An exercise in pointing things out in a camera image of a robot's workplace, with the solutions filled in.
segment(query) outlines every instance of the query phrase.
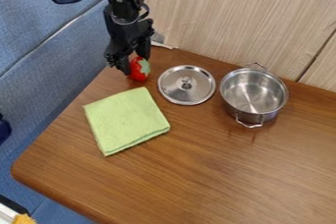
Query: folded cloth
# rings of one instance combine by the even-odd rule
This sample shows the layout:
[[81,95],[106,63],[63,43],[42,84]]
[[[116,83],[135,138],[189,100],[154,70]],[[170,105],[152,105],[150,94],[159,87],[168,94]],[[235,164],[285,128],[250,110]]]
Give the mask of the folded cloth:
[[149,140],[170,125],[145,87],[121,92],[84,106],[104,156]]

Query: blue fabric seat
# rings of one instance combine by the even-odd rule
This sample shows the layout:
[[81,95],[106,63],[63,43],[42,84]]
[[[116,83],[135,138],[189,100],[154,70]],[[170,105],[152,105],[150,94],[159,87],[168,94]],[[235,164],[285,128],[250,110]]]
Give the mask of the blue fabric seat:
[[0,195],[27,208],[38,223],[90,223],[14,181],[10,170],[103,69],[109,42],[105,5],[105,0],[65,6],[50,0],[0,0],[0,112],[13,128],[0,145]]

